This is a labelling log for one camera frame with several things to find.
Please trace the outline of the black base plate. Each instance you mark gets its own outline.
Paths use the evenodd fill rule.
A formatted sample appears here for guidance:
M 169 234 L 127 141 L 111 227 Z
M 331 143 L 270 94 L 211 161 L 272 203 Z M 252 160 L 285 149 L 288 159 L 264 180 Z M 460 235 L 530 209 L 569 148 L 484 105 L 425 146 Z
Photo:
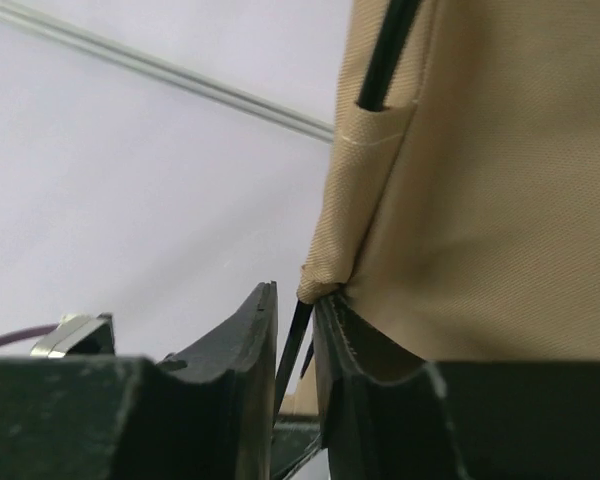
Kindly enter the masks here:
M 279 415 L 272 434 L 270 479 L 292 479 L 321 450 L 317 417 Z

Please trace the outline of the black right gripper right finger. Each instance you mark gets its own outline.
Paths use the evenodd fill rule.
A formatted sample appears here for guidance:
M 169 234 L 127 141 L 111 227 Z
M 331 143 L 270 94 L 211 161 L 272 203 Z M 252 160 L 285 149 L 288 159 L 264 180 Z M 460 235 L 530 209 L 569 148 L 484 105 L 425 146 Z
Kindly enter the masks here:
M 338 294 L 313 345 L 335 479 L 600 479 L 600 362 L 425 361 Z

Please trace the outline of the beige fabric pet tent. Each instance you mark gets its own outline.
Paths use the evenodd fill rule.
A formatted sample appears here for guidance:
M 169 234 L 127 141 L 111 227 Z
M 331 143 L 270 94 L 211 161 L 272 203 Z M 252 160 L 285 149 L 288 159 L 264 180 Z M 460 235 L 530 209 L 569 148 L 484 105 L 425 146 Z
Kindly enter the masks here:
M 352 7 L 298 297 L 424 359 L 600 359 L 600 1 L 425 1 L 384 109 Z

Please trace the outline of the aluminium frame post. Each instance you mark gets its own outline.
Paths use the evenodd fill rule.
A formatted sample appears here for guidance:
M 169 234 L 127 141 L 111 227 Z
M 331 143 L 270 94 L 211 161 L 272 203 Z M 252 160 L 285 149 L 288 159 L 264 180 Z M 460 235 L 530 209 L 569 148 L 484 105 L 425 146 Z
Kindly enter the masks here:
M 17 2 L 0 1 L 0 21 L 102 61 L 305 136 L 330 143 L 333 127 L 197 72 L 78 28 Z

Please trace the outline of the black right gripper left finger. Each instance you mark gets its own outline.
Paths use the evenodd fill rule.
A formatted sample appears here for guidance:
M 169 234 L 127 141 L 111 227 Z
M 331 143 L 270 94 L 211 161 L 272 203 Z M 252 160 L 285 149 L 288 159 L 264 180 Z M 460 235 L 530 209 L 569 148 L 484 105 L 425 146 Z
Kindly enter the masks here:
M 170 358 L 0 357 L 0 479 L 266 479 L 277 286 Z

